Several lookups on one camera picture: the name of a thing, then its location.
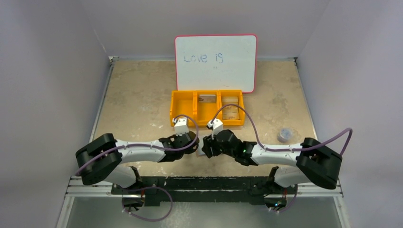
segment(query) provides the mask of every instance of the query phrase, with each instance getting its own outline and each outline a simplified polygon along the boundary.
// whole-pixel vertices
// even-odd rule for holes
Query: marble surface
[[[289,143],[315,137],[294,62],[258,61],[255,84],[253,93],[244,94],[244,103],[264,144],[281,144],[277,134],[283,127],[293,132]],[[117,139],[147,142],[174,134],[169,118],[172,90],[176,90],[174,61],[117,61],[95,137],[113,133]],[[229,129],[242,140],[256,141],[249,120]],[[203,127],[200,134],[209,132]],[[124,165],[137,167],[142,176],[267,176],[273,166],[246,167],[226,155],[208,159],[195,154],[174,162]]]

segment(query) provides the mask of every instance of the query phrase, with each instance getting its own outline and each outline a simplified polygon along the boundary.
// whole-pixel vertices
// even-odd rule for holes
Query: purple cable
[[[156,149],[159,149],[159,150],[165,150],[165,151],[181,151],[181,150],[188,149],[189,147],[191,147],[197,141],[197,139],[199,137],[199,126],[197,125],[195,120],[193,120],[190,116],[187,116],[187,115],[184,115],[184,114],[177,115],[174,119],[176,119],[176,118],[178,118],[180,116],[183,116],[183,117],[186,117],[186,118],[190,119],[194,123],[194,126],[196,127],[196,136],[193,139],[192,143],[190,143],[189,145],[184,146],[182,148],[171,149],[171,148],[164,148],[164,147],[155,146],[155,145],[149,145],[149,144],[145,144],[145,143],[132,143],[132,144],[128,144],[126,147],[135,147],[135,146],[152,147],[152,148],[156,148]],[[85,169],[88,165],[90,165],[91,163],[95,162],[97,159],[101,158],[102,156],[107,156],[109,153],[111,153],[111,152],[113,152],[115,150],[122,149],[124,147],[125,146],[117,146],[117,147],[111,148],[109,150],[106,150],[106,151],[100,153],[99,155],[95,156],[94,158],[90,159],[88,162],[86,162],[84,165],[82,165],[76,171],[76,176],[80,176],[81,171],[83,169]],[[169,192],[167,190],[165,190],[163,188],[160,188],[160,187],[156,187],[156,186],[155,187],[153,186],[153,187],[145,187],[145,188],[141,188],[141,189],[136,189],[134,191],[142,191],[142,190],[147,190],[147,189],[159,189],[159,190],[165,192],[168,195],[169,200],[171,201],[171,207],[169,208],[169,211],[168,211],[168,213],[166,213],[166,215],[162,216],[161,218],[157,218],[157,219],[144,218],[144,217],[141,217],[139,215],[133,214],[130,211],[126,210],[124,205],[123,205],[123,203],[122,203],[122,206],[123,206],[124,210],[127,213],[129,213],[130,215],[132,215],[132,216],[134,216],[134,217],[136,217],[138,219],[141,219],[141,220],[144,220],[144,221],[149,221],[149,222],[158,222],[158,221],[161,221],[161,220],[165,219],[166,217],[168,217],[169,214],[171,213],[172,207],[173,207],[172,196],[169,194]]]
[[[292,198],[291,202],[289,204],[286,205],[286,207],[282,210],[279,210],[279,212],[284,212],[286,210],[288,210],[295,202],[295,199],[297,198],[297,193],[298,193],[298,185],[295,185],[295,194],[294,197]]]
[[[129,215],[134,216],[134,217],[136,217],[136,218],[138,218],[138,219],[147,221],[147,222],[158,222],[158,221],[161,221],[161,220],[165,219],[166,217],[168,217],[168,215],[171,213],[172,208],[173,208],[173,199],[172,199],[172,196],[169,194],[169,192],[168,192],[167,190],[165,190],[165,189],[163,189],[163,188],[160,188],[160,187],[145,187],[145,188],[135,189],[135,190],[129,190],[129,191],[136,192],[136,191],[143,191],[143,190],[147,190],[147,189],[159,189],[159,190],[165,192],[165,193],[168,195],[169,201],[171,202],[171,206],[169,207],[168,213],[166,213],[166,214],[165,214],[164,216],[162,216],[161,218],[154,218],[154,219],[153,219],[153,218],[144,218],[144,217],[142,217],[142,216],[133,214],[132,212],[126,210],[125,205],[123,204],[123,198],[122,198],[122,208],[123,208],[123,210],[124,210],[126,213],[128,213]]]
[[[248,113],[244,108],[242,108],[241,106],[239,106],[239,105],[237,105],[237,104],[226,104],[226,105],[224,105],[223,107],[221,107],[221,108],[217,111],[217,113],[214,115],[213,119],[211,120],[211,123],[213,123],[213,121],[215,120],[215,118],[217,118],[218,113],[220,113],[221,110],[223,110],[223,109],[224,109],[225,107],[227,107],[227,106],[235,106],[235,107],[238,107],[240,110],[242,110],[242,111],[246,114],[246,116],[247,116],[247,117],[249,118],[249,120],[250,120],[250,123],[252,124],[253,130],[255,131],[256,141],[258,141],[259,146],[260,146],[261,148],[263,148],[265,151],[270,151],[270,152],[286,152],[286,151],[290,151],[289,149],[270,149],[270,148],[265,147],[265,146],[260,142],[260,139],[259,139],[259,136],[258,136],[258,131],[256,130],[256,126],[255,126],[255,123],[254,123],[253,120],[252,120],[252,117],[249,115],[249,113]],[[350,142],[351,136],[353,135],[353,129],[351,129],[350,127],[344,129],[342,132],[340,132],[339,134],[337,134],[337,135],[334,136],[333,138],[331,138],[331,139],[329,139],[329,140],[326,140],[326,141],[324,141],[323,143],[320,143],[320,144],[318,144],[318,145],[316,145],[316,146],[311,146],[311,147],[308,147],[308,148],[293,148],[293,149],[291,149],[291,150],[292,150],[292,151],[301,151],[301,152],[304,152],[304,151],[311,151],[311,150],[320,148],[320,147],[322,147],[322,146],[325,146],[325,145],[327,145],[327,144],[333,142],[334,140],[340,138],[340,137],[341,137],[343,134],[345,134],[346,132],[349,132],[349,133],[348,133],[347,139],[345,140],[345,144],[344,144],[344,146],[343,146],[343,148],[342,148],[342,150],[341,150],[341,152],[340,152],[340,155],[343,155],[344,151],[345,151],[346,148],[347,148],[348,143]]]
[[[180,115],[177,115],[174,119],[176,119],[176,118],[178,118],[178,117],[180,117],[180,116],[183,116],[183,117],[186,117],[186,118],[190,119],[190,120],[194,123],[194,126],[196,127],[196,136],[195,136],[195,138],[193,139],[192,143],[190,143],[189,145],[184,146],[184,147],[182,147],[182,148],[171,149],[171,148],[164,148],[164,147],[161,147],[161,146],[149,145],[149,144],[145,144],[145,143],[132,143],[132,144],[128,144],[126,147],[127,147],[127,148],[129,148],[129,147],[135,147],[135,146],[152,147],[152,148],[156,148],[156,149],[158,149],[158,150],[164,150],[164,151],[181,151],[181,150],[186,150],[186,149],[188,149],[189,147],[193,146],[193,144],[197,141],[197,139],[198,139],[198,137],[199,137],[199,127],[198,127],[196,121],[193,120],[190,116],[187,116],[187,115],[180,114]],[[92,164],[93,162],[95,162],[95,161],[98,160],[99,158],[101,158],[101,157],[103,157],[103,156],[106,156],[107,154],[109,154],[109,153],[111,153],[111,152],[113,152],[113,151],[115,151],[115,150],[122,149],[122,148],[124,148],[124,147],[125,147],[125,146],[117,146],[117,147],[111,148],[111,149],[109,149],[109,150],[106,150],[106,151],[104,151],[104,152],[98,154],[97,156],[95,156],[94,158],[92,158],[91,160],[89,160],[88,162],[86,162],[84,165],[82,165],[82,166],[76,171],[75,175],[79,177],[81,171],[83,171],[88,165]]]

